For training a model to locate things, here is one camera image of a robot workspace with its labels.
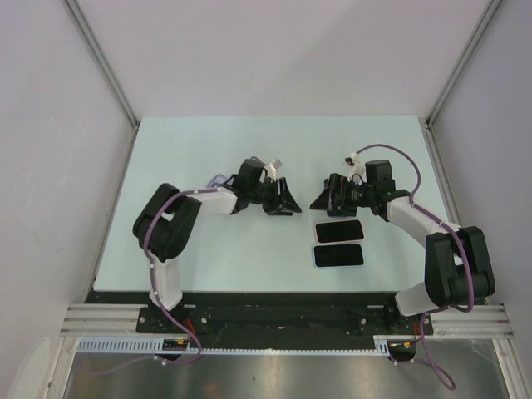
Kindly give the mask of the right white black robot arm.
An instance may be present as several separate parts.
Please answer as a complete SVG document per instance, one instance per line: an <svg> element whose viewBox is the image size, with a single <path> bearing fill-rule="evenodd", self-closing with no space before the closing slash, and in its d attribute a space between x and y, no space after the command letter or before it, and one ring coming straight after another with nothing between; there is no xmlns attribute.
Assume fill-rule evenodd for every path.
<svg viewBox="0 0 532 399"><path fill-rule="evenodd" d="M390 332L405 332L415 315L444 308L469 312L477 299L494 294L495 276L480 228L446 222L417 203L411 192L397 189L389 160L367 162L365 173L362 180L330 174L310 208L342 216L368 208L425 250L423 281L396 293L396 305L383 313Z"/></svg>

